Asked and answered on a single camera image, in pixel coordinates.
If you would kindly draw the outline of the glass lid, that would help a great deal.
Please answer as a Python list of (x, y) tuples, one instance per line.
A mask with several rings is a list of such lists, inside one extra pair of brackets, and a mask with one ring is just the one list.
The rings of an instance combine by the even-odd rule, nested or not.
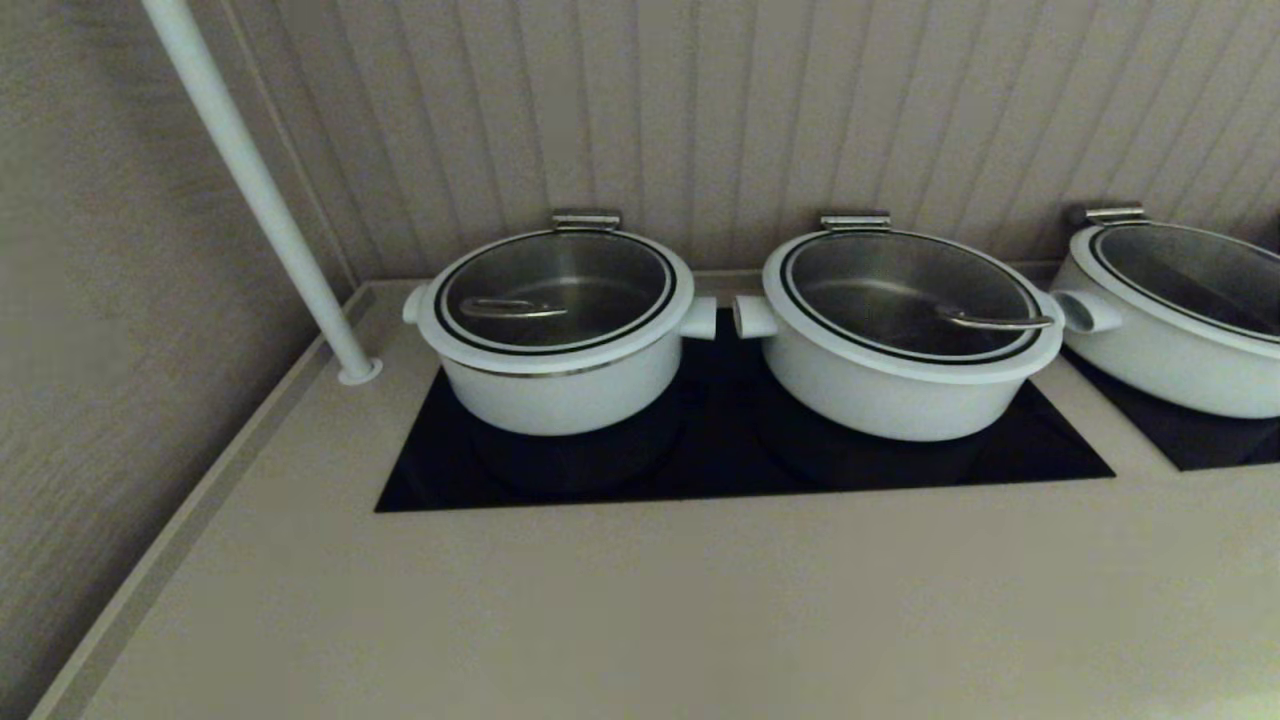
[(987, 254), (927, 234), (804, 234), (768, 256), (762, 279), (782, 328), (892, 375), (1015, 380), (1062, 346), (1062, 310), (1047, 293)]
[(552, 375), (627, 357), (692, 307), (685, 261), (621, 231), (539, 231), (485, 245), (413, 290), (403, 320), (481, 372)]
[(1160, 222), (1092, 225), (1069, 259), (1111, 295), (1180, 331), (1280, 359), (1280, 254)]

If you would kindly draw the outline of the white pot, steel inner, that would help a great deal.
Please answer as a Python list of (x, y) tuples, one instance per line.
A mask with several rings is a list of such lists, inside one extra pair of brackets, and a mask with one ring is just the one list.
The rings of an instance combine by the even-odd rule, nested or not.
[(1157, 398), (1239, 419), (1280, 416), (1280, 348), (1156, 307), (1069, 258), (1051, 284), (1064, 343), (1105, 374)]
[(991, 427), (1062, 346), (1062, 309), (1047, 293), (1033, 299), (1050, 325), (1012, 357), (940, 365), (887, 357), (844, 342), (818, 342), (762, 296), (732, 302), (739, 338), (759, 340), (771, 374), (801, 405), (867, 434), (911, 442), (972, 436)]
[(463, 407), (525, 436), (573, 436), (614, 425), (654, 404), (673, 382), (686, 340), (717, 334), (717, 304), (695, 295), (681, 327), (621, 360), (552, 375), (508, 375), (465, 366), (436, 352)]

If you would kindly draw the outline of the wide black glass cooktop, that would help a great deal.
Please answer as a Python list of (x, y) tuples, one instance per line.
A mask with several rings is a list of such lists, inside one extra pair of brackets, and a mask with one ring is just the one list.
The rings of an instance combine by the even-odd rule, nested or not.
[(521, 436), (476, 419), (443, 374), (431, 383), (378, 512), (628, 503), (1089, 480), (1114, 475), (1025, 383), (991, 427), (909, 442), (851, 430), (805, 407), (740, 340), (728, 310), (713, 341), (685, 345), (669, 387), (612, 427)]

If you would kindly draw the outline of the white pole with base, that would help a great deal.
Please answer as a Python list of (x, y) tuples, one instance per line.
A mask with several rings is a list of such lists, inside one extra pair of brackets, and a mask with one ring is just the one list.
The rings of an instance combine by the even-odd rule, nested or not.
[(141, 3), (221, 160), (338, 360), (339, 382), (361, 386), (375, 380), (381, 374), (381, 360), (358, 342), (252, 140), (187, 0)]

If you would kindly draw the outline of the narrow black glass cooktop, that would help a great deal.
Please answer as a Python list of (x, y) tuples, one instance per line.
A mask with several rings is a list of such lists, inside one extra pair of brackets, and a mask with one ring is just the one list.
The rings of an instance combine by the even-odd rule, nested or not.
[(1070, 348), (1062, 356), (1181, 471), (1280, 464), (1280, 418), (1181, 407), (1107, 375)]

